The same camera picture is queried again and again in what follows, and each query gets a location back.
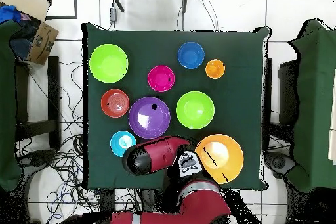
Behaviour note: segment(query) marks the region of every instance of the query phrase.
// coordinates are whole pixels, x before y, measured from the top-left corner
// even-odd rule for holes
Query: green bowl
[[[215,115],[215,106],[208,95],[199,91],[184,94],[177,102],[176,115],[189,129],[206,127]]]
[[[98,46],[90,57],[90,71],[94,78],[104,83],[121,80],[129,67],[127,55],[119,46],[103,44]]]

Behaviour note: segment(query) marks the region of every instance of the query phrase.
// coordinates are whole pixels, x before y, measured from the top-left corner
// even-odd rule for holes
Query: plastic bowl
[[[201,129],[213,119],[215,106],[205,93],[191,91],[178,100],[176,115],[183,126],[189,129]]]
[[[103,94],[100,105],[107,116],[118,118],[128,111],[129,98],[122,90],[111,89]]]
[[[129,62],[126,53],[119,46],[103,44],[92,52],[89,66],[97,80],[115,83],[125,76]]]
[[[170,121],[168,106],[156,97],[142,97],[129,110],[129,126],[136,135],[145,139],[163,135]]]
[[[118,131],[114,133],[110,140],[110,147],[112,152],[119,157],[123,156],[123,153],[130,147],[137,144],[137,140],[135,139],[132,133],[128,131]]]
[[[180,64],[189,69],[198,68],[204,61],[204,56],[203,47],[196,42],[183,44],[177,53]]]
[[[166,92],[172,88],[175,82],[175,75],[168,66],[156,66],[148,74],[149,86],[157,92]]]
[[[205,170],[218,184],[233,181],[243,168],[243,150],[230,136],[210,135],[199,143],[195,151]]]
[[[213,79],[219,79],[225,72],[225,65],[221,60],[211,60],[205,67],[206,74]]]

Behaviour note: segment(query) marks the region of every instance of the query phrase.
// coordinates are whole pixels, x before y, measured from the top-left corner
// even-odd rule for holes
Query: light blue bowl
[[[196,42],[183,44],[177,53],[180,64],[189,69],[198,68],[204,61],[204,56],[203,47]]]
[[[123,153],[130,147],[137,144],[137,140],[135,140],[135,137],[132,133],[129,133],[128,131],[118,131],[117,133],[114,133],[111,141],[110,141],[110,147],[112,152],[119,157],[123,157]]]

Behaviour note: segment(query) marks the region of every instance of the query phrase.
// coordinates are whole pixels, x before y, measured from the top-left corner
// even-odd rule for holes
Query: dark green tablecloth
[[[9,39],[21,26],[14,21],[0,24],[0,187],[14,189],[21,174],[14,155],[16,99],[15,55]]]
[[[129,59],[125,77],[114,84],[96,80],[88,71],[88,162],[89,188],[160,188],[163,171],[134,177],[121,164],[121,158],[110,149],[111,136],[120,130],[131,131],[128,113],[121,118],[109,118],[100,107],[102,95],[109,89],[126,92],[130,103],[145,96],[158,96],[171,111],[171,123],[165,135],[180,135],[201,140],[223,133],[233,137],[244,152],[244,165],[239,176],[224,187],[255,189],[265,188],[259,179],[261,152],[261,93],[263,82],[263,41],[268,28],[255,33],[238,32],[147,32],[106,31],[83,25],[87,41],[88,58],[99,45],[113,43],[120,46]],[[177,59],[179,47],[195,41],[205,50],[203,64],[194,70],[183,68]],[[210,79],[205,65],[217,58],[225,63],[226,70],[220,79]],[[175,85],[165,93],[156,93],[147,83],[151,68],[166,64],[175,73]],[[191,130],[183,127],[175,113],[178,99],[188,91],[202,91],[215,104],[215,116],[204,129]]]
[[[328,159],[336,31],[319,20],[307,20],[291,42],[299,57],[299,116],[294,126],[293,157],[298,163],[287,177],[302,192],[315,187],[336,189],[336,166]]]

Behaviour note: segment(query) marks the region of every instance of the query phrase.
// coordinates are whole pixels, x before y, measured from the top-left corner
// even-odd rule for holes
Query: orange bowl
[[[221,60],[211,60],[205,67],[206,74],[213,79],[218,79],[223,76],[225,72],[225,65]]]
[[[231,182],[243,168],[243,150],[230,136],[210,135],[198,144],[195,151],[205,170],[218,184]]]

